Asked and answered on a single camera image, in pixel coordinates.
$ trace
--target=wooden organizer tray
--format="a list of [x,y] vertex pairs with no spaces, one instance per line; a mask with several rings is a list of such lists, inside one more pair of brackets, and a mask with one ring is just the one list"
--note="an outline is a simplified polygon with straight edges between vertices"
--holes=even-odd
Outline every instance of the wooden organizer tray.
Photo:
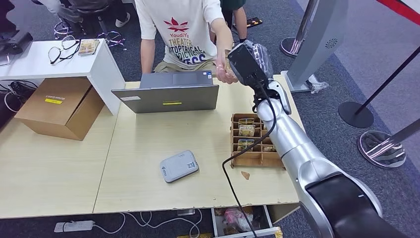
[[[253,137],[239,136],[239,119],[254,118],[255,134]],[[267,133],[264,130],[263,122],[258,118],[257,114],[233,114],[230,126],[230,144],[231,156],[238,154],[238,140],[239,139],[253,139],[258,140]],[[253,167],[282,167],[283,163],[277,152],[263,152],[263,145],[272,145],[270,138],[266,138],[262,143],[256,145],[253,151],[247,151],[244,154],[236,157],[231,161],[231,166],[253,166]]]

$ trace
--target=person's hand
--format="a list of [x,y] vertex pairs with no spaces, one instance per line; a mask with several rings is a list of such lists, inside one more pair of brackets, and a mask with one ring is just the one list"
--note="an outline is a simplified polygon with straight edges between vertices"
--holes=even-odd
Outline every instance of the person's hand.
[[223,54],[217,54],[216,59],[216,76],[219,81],[223,83],[236,83],[238,82],[238,78],[236,78],[235,74],[232,71],[226,72],[225,70],[226,59],[224,52]]

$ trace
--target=sneaker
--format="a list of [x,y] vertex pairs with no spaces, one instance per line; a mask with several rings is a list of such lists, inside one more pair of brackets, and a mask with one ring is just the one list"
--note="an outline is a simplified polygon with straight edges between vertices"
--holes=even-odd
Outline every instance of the sneaker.
[[130,20],[130,14],[129,13],[127,13],[127,18],[125,18],[125,21],[124,22],[122,22],[122,21],[120,21],[120,20],[115,20],[115,26],[116,27],[123,27],[125,24],[127,24],[127,22]]

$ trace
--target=wooden table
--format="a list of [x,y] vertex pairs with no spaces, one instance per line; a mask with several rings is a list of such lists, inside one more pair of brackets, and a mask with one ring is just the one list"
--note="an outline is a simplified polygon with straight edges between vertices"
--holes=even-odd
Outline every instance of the wooden table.
[[0,218],[92,213],[117,116],[104,107],[83,141],[0,132]]
[[[280,75],[276,79],[287,87]],[[127,83],[127,88],[135,87],[139,82]],[[290,103],[292,118],[302,126],[293,100]],[[221,164],[230,156],[232,114],[251,113],[252,106],[252,89],[239,83],[220,84],[214,111],[135,114],[121,104],[94,212],[236,206]],[[200,171],[166,183],[159,163],[184,150],[194,153]],[[272,220],[296,209],[298,198],[285,170],[227,170],[242,204],[292,204],[286,210],[278,207]],[[250,179],[244,179],[241,171],[248,172]]]
[[[302,126],[284,78],[275,79]],[[0,218],[236,206],[221,163],[230,156],[231,115],[250,113],[252,96],[239,83],[220,84],[214,111],[135,114],[121,104],[112,116],[104,107],[84,141],[38,135],[13,119],[0,132]],[[200,171],[166,183],[160,161],[184,150]],[[273,222],[298,207],[285,170],[227,170],[243,205],[274,204]]]

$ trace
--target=robotic arm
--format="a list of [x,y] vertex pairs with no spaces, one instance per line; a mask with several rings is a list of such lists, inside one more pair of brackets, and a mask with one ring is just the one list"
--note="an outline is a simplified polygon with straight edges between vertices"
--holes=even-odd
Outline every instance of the robotic arm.
[[270,75],[266,48],[246,41],[235,47],[228,59],[239,81],[255,92],[254,112],[268,130],[274,126],[270,139],[315,234],[320,238],[406,238],[382,219],[380,203],[368,186],[327,160],[289,117],[289,101]]

